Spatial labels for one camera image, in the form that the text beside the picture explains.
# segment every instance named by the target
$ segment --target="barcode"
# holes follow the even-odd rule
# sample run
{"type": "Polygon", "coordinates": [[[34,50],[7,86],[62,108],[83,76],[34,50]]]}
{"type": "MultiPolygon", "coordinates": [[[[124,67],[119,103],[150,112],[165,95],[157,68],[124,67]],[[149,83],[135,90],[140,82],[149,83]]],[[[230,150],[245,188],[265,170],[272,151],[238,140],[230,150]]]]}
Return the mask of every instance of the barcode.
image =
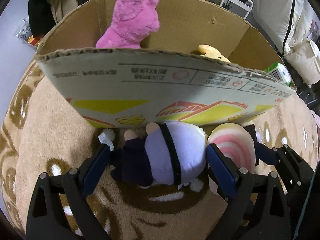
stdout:
{"type": "Polygon", "coordinates": [[[269,75],[284,82],[284,79],[282,78],[280,71],[277,68],[275,70],[271,71],[269,73],[269,75]]]}

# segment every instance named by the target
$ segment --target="metal screw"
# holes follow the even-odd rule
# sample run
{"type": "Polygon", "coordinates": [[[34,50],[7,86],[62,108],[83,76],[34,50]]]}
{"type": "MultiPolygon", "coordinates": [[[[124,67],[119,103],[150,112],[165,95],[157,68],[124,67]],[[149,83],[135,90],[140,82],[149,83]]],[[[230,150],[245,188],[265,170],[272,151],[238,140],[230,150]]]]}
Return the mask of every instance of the metal screw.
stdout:
{"type": "Polygon", "coordinates": [[[244,167],[241,167],[241,168],[239,169],[239,171],[240,171],[242,174],[247,174],[247,173],[248,173],[248,170],[247,170],[246,168],[244,168],[244,167]]]}
{"type": "Polygon", "coordinates": [[[44,179],[47,176],[46,172],[43,172],[39,175],[39,178],[44,179]]]}
{"type": "Polygon", "coordinates": [[[270,172],[271,177],[276,178],[278,177],[278,174],[276,174],[274,171],[270,172]]]}
{"type": "Polygon", "coordinates": [[[72,168],[72,169],[69,171],[69,173],[70,173],[71,175],[75,175],[77,172],[78,172],[78,169],[77,169],[77,168],[72,168]]]}

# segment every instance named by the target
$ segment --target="pink and white striped plush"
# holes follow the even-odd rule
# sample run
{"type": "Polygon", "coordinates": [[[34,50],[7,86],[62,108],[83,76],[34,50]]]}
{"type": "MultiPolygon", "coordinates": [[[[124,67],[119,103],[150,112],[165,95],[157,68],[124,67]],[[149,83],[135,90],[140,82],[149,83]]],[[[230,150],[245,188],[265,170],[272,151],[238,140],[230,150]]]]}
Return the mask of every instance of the pink and white striped plush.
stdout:
{"type": "MultiPolygon", "coordinates": [[[[234,123],[219,125],[208,138],[208,145],[211,143],[216,144],[237,167],[245,167],[254,173],[256,155],[253,140],[243,127],[234,123]]],[[[216,193],[217,185],[210,178],[209,185],[211,191],[216,193]]]]}

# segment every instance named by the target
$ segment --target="blanket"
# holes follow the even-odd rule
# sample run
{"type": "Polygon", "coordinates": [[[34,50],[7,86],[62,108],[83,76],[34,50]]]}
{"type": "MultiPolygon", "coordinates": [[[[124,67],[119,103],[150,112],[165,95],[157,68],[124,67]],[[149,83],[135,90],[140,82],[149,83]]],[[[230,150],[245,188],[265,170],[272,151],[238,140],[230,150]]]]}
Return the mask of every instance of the blanket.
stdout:
{"type": "MultiPolygon", "coordinates": [[[[318,158],[316,122],[297,95],[243,125],[254,123],[269,148],[286,143],[314,169],[318,158]]],[[[214,126],[205,126],[210,134],[214,126]]],[[[140,136],[144,129],[136,130],[140,136]]],[[[101,129],[86,122],[53,87],[33,61],[12,98],[0,133],[0,187],[10,223],[25,233],[31,195],[41,172],[51,176],[79,167],[99,145],[101,129]]],[[[115,130],[117,147],[123,130],[115,130]]],[[[260,162],[256,173],[273,166],[260,162]]],[[[81,232],[65,196],[64,212],[72,230],[81,232]]],[[[115,182],[108,167],[87,202],[112,239],[205,239],[226,203],[209,190],[207,170],[183,186],[144,189],[115,182]]]]}

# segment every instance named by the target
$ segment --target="pink plush toy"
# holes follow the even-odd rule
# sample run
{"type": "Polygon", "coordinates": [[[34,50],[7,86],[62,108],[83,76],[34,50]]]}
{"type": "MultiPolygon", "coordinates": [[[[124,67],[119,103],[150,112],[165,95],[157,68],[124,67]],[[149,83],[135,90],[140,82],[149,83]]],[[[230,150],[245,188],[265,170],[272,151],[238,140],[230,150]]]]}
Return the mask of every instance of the pink plush toy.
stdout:
{"type": "Polygon", "coordinates": [[[158,3],[159,0],[116,0],[111,26],[96,48],[140,49],[140,42],[160,28],[158,3]]]}

